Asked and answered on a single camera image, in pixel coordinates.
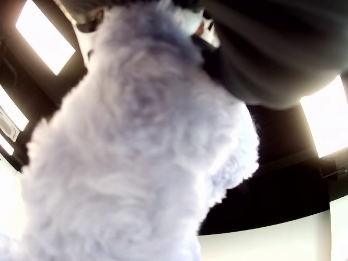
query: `ceiling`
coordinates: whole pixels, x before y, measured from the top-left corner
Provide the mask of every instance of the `ceiling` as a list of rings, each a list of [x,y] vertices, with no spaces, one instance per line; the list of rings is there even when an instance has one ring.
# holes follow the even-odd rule
[[[0,153],[17,170],[28,164],[26,143],[35,125],[41,118],[49,118],[62,97],[86,74],[70,22],[52,0],[34,2],[77,51],[55,76],[15,28],[25,1],[1,1],[0,84],[29,120],[15,143],[8,140],[15,149],[13,156],[0,147]],[[213,208],[201,234],[239,231],[315,214],[329,208],[328,181],[330,191],[336,190],[332,179],[321,178],[322,172],[335,170],[334,161],[318,159],[300,106],[283,111],[249,110],[260,136],[260,168]],[[348,194],[348,186],[341,185],[340,191]]]

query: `rectangular light panel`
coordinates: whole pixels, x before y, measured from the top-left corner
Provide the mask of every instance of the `rectangular light panel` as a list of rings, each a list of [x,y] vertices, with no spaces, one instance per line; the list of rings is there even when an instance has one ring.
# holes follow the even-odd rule
[[[340,76],[302,98],[301,105],[319,158],[348,147],[348,104]]]
[[[28,124],[28,119],[19,110],[15,103],[11,100],[10,96],[5,92],[5,90],[0,85],[0,107],[5,111],[7,116],[12,120],[12,122],[20,129],[24,130]]]
[[[16,28],[55,75],[59,74],[75,52],[31,0],[24,5]]]
[[[14,152],[14,149],[12,146],[5,140],[3,135],[0,135],[0,145],[4,148],[4,150],[9,154],[12,155]]]

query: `fluffy fur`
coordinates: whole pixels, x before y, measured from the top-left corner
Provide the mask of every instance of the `fluffy fur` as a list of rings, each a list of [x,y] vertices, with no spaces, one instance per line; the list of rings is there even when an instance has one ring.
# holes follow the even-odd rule
[[[200,223],[256,170],[258,139],[174,13],[106,16],[88,74],[33,134],[27,228],[1,261],[200,260]]]

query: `ceiling vent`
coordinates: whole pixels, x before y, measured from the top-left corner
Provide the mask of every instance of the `ceiling vent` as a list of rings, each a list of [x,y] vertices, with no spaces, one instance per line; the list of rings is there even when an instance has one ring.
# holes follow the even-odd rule
[[[17,140],[20,130],[14,125],[14,123],[8,118],[6,113],[0,107],[0,129],[8,136],[13,142]]]

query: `sleeve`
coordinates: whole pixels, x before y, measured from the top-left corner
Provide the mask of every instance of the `sleeve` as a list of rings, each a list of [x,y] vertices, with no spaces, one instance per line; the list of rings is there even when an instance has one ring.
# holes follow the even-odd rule
[[[203,0],[221,42],[208,59],[248,104],[284,109],[348,66],[346,0]]]

